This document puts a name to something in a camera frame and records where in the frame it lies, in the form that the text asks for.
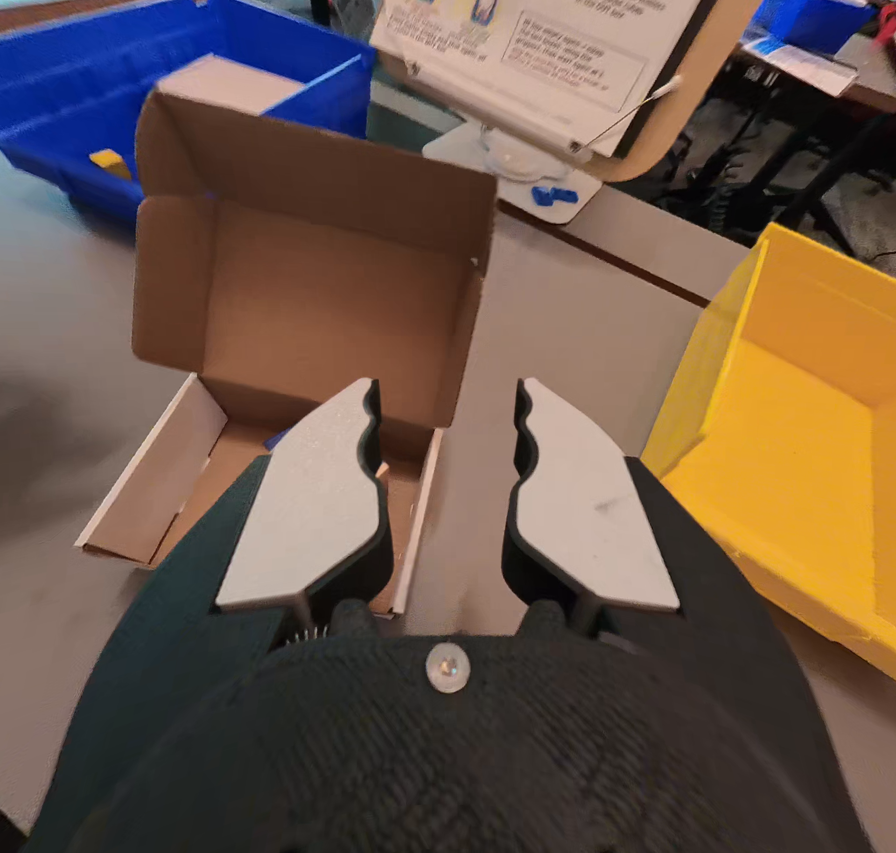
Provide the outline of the instruction sheet board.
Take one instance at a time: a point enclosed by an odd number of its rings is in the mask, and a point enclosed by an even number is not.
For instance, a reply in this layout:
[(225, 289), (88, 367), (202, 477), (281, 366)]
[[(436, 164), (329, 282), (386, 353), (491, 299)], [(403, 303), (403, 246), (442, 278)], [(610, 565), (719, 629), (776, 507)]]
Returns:
[(382, 0), (413, 90), (603, 182), (667, 154), (762, 0)]

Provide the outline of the yellow plastic bin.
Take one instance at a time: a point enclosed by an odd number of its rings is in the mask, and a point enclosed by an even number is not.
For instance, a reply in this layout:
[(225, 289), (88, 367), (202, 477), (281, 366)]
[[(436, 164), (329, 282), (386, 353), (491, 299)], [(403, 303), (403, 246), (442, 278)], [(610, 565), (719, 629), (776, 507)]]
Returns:
[(895, 279), (769, 224), (641, 456), (752, 587), (895, 678)]

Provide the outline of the background blue bin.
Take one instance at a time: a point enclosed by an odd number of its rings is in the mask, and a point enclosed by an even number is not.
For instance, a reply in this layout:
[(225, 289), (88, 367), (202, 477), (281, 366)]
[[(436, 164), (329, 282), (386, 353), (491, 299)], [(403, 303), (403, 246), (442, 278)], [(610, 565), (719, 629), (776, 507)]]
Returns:
[(783, 44), (835, 56), (875, 17), (867, 0), (762, 0), (749, 24)]

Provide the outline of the small pale box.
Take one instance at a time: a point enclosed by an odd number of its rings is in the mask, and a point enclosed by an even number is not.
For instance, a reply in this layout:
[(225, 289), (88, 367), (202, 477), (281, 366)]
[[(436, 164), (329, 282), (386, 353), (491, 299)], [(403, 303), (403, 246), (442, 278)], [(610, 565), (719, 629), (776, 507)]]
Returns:
[(305, 84), (217, 54), (205, 54), (164, 76), (155, 90), (248, 115), (264, 115), (296, 97)]

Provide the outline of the white cardboard box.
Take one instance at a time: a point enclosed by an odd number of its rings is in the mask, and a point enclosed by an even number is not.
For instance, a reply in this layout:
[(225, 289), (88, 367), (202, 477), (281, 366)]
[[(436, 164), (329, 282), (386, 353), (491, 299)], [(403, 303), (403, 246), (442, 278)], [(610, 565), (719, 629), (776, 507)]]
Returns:
[(77, 537), (157, 568), (276, 433), (379, 382), (406, 612), (489, 265), (480, 171), (157, 90), (137, 127), (131, 349), (188, 377)]

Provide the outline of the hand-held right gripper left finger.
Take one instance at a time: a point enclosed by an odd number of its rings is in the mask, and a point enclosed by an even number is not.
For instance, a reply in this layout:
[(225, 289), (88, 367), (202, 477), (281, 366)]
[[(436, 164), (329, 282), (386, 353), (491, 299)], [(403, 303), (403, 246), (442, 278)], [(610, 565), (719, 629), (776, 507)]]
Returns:
[(379, 382), (360, 377), (282, 433), (221, 581), (215, 605), (306, 605), (360, 558), (370, 601), (390, 578)]

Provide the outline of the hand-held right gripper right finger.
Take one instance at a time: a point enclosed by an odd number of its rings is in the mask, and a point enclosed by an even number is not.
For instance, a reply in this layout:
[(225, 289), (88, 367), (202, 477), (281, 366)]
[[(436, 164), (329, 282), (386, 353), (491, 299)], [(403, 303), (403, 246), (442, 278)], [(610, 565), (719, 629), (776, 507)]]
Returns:
[(640, 611), (677, 611), (679, 597), (613, 437), (536, 377), (520, 379), (518, 440), (506, 521), (503, 575), (523, 601), (546, 598), (526, 563), (546, 571), (577, 604), (594, 600)]

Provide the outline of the blue plastic bin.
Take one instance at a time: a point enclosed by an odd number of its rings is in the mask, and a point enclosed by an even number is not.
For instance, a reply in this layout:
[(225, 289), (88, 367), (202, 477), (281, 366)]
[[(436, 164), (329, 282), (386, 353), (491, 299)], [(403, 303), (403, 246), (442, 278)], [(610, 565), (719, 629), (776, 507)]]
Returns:
[[(252, 0), (138, 0), (1, 36), (1, 152), (71, 201), (134, 224), (135, 141), (155, 83), (217, 54), (305, 84), (264, 114), (366, 137), (375, 48)], [(88, 160), (114, 150), (134, 179)]]

